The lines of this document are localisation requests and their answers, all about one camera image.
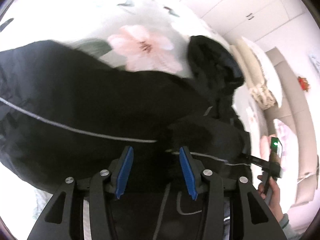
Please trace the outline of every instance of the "beige headboard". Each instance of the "beige headboard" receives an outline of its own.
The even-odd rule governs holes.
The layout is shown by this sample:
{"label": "beige headboard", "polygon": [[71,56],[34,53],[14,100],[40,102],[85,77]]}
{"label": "beige headboard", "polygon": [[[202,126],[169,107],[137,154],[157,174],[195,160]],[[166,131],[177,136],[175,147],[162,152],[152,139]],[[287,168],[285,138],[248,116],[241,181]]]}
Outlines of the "beige headboard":
{"label": "beige headboard", "polygon": [[298,184],[295,205],[301,205],[313,200],[317,187],[318,161],[315,130],[309,106],[297,76],[277,48],[269,50],[266,54],[278,73],[283,89],[281,108],[275,105],[264,111],[269,134],[275,133],[274,119],[279,119],[289,126],[298,138],[299,179],[308,174],[314,174]]}

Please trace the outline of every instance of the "white pillow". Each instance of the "white pillow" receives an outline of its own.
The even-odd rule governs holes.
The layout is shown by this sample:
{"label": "white pillow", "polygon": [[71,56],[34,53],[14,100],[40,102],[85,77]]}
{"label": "white pillow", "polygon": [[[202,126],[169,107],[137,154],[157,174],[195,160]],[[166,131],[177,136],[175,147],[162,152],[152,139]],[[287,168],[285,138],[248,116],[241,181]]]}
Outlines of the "white pillow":
{"label": "white pillow", "polygon": [[284,170],[280,187],[280,206],[286,213],[295,203],[299,176],[299,145],[298,138],[292,130],[278,119],[273,120],[276,135],[282,144],[281,167]]}
{"label": "white pillow", "polygon": [[282,106],[282,86],[273,64],[265,52],[257,44],[249,41],[245,37],[242,37],[242,39],[260,62],[261,70],[264,78],[266,79],[267,88],[273,94],[278,103],[278,107],[280,108]]}

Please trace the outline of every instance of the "black fabric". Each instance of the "black fabric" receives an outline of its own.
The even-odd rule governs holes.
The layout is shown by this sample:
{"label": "black fabric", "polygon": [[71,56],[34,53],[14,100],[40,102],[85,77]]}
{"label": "black fabric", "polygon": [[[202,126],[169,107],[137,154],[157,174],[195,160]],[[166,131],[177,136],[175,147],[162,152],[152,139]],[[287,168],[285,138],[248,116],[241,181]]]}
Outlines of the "black fabric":
{"label": "black fabric", "polygon": [[[189,54],[195,57],[199,52],[196,43],[192,38],[189,46]],[[88,178],[107,168],[129,144],[134,148],[132,171],[124,196],[112,204],[119,239],[153,237],[169,183],[170,194],[157,239],[194,239],[200,214],[184,216],[173,207],[179,192],[184,212],[201,207],[203,196],[197,202],[189,200],[179,157],[167,150],[186,145],[191,151],[238,162],[250,141],[241,125],[233,126],[237,116],[231,108],[232,91],[242,77],[235,74],[238,70],[230,54],[215,46],[209,49],[211,53],[207,50],[198,63],[190,62],[206,83],[199,75],[191,80],[162,72],[119,71],[53,41],[0,52],[0,96],[5,100],[77,129],[157,140],[129,143],[79,134],[0,103],[0,161],[21,179],[54,193],[66,177]],[[225,53],[219,59],[224,65],[203,64],[214,62],[211,55],[219,53]],[[218,80],[215,75],[224,79]],[[203,117],[213,104],[214,111]],[[223,177],[251,178],[247,166],[195,158]]]}

